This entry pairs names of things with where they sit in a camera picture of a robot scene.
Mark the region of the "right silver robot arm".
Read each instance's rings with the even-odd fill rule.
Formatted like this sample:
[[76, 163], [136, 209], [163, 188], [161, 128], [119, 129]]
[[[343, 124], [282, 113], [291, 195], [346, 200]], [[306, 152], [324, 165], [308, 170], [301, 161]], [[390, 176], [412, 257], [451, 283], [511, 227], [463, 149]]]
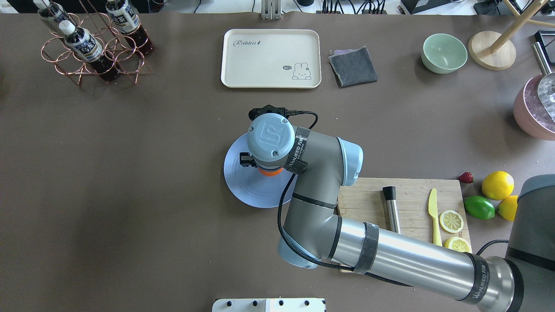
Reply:
[[287, 170], [297, 178], [283, 242], [298, 259], [396, 284], [423, 288], [488, 312], [554, 310], [554, 175], [525, 181], [504, 257], [483, 258], [423, 242], [369, 222], [334, 214], [341, 186], [352, 186], [363, 163], [357, 144], [292, 126], [285, 108], [248, 113], [242, 166]]

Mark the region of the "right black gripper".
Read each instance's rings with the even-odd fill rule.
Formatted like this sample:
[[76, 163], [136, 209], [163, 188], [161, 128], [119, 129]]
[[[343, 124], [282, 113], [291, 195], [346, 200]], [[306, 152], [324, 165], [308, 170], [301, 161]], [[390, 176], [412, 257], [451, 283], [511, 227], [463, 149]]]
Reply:
[[297, 128], [291, 125], [283, 113], [267, 105], [252, 109], [249, 116], [252, 122], [247, 133], [248, 153], [240, 153], [242, 167], [259, 167], [289, 169], [295, 163], [295, 141]]

